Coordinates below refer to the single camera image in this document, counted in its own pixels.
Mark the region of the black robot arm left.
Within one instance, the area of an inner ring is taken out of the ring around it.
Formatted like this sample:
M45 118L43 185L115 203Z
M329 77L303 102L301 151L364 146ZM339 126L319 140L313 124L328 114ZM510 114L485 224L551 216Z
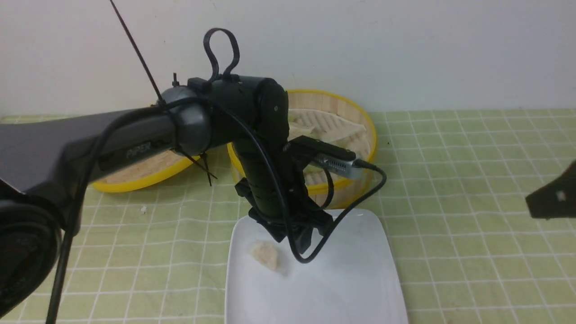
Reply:
M303 170L324 148L288 141L288 93L271 78L218 76L174 83L157 105L1 126L1 315L22 303L56 267L48 320L55 322L86 187L172 150L187 158L232 143L245 177L237 193L249 215L305 259L311 232L334 221L314 203Z

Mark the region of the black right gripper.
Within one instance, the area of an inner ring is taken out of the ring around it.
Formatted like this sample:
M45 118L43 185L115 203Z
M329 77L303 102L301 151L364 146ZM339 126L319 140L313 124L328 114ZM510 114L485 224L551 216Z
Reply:
M533 219L574 219L576 217L576 162L556 179L525 198Z

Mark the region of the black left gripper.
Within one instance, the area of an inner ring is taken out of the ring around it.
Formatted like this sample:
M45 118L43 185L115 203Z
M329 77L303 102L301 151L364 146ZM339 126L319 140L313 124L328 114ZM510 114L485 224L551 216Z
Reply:
M296 252L304 254L311 246L314 229L325 235L334 221L325 208L334 195L333 177L323 170L328 193L323 204L318 205L308 195L304 170L290 157L282 157L270 163L260 155L239 155L245 177L236 184L239 196L251 204L249 215L276 241L290 238ZM274 172L270 173L268 165Z

